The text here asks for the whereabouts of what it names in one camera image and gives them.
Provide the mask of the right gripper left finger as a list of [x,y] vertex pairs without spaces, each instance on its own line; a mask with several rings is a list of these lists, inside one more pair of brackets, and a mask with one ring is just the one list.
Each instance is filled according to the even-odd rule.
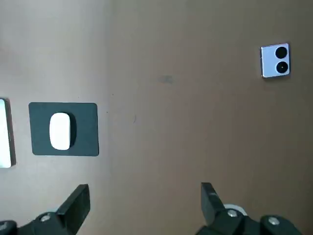
[[79,185],[55,212],[44,212],[18,227],[13,220],[0,222],[2,235],[75,235],[90,211],[88,184]]

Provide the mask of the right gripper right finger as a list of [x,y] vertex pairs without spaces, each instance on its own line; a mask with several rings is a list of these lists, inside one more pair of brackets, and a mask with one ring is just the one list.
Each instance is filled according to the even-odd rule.
[[278,215],[251,219],[246,211],[234,204],[224,204],[211,183],[201,183],[201,210],[206,225],[198,235],[299,235],[289,220]]

